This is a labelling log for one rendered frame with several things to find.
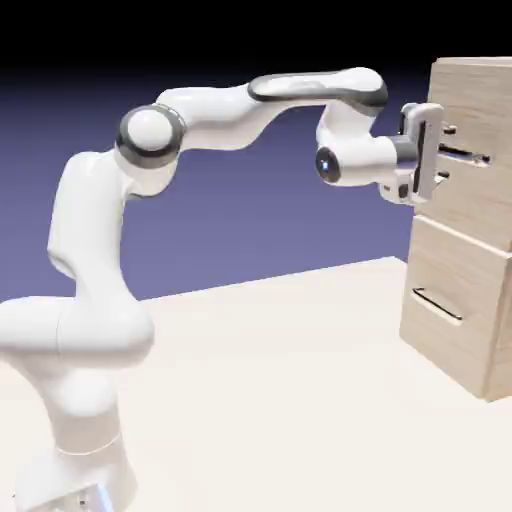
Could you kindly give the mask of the light wood cabinet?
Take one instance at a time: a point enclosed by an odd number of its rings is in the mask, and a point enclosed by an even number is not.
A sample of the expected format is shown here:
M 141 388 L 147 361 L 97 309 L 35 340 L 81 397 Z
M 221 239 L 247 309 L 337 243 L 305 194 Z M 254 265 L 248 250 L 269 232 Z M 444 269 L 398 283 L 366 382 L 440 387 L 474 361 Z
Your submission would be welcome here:
M 512 57 L 445 57 L 445 179 L 413 218 L 400 336 L 474 396 L 512 397 Z

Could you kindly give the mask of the light wood drawer front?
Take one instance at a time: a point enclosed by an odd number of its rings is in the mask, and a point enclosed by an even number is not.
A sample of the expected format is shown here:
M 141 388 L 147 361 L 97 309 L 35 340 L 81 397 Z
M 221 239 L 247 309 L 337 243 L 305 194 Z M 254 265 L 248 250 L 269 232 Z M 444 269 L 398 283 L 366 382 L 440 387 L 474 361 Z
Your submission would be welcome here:
M 447 296 L 464 319 L 419 302 L 418 286 Z M 474 396 L 512 397 L 512 253 L 415 217 L 400 336 Z
M 437 157 L 450 173 L 416 212 L 512 252 L 512 58 L 440 58 L 428 99 L 444 107 L 441 144 L 491 157 L 488 166 Z

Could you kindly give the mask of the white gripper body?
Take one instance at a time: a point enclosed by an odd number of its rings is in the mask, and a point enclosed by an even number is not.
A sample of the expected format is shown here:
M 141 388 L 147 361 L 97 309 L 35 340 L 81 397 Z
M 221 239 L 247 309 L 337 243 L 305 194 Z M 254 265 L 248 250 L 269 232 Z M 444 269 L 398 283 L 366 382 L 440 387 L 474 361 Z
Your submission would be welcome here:
M 437 170 L 443 115 L 443 107 L 436 103 L 407 103 L 401 109 L 401 134 L 416 148 L 416 166 L 409 193 L 411 200 L 430 200 L 443 180 Z

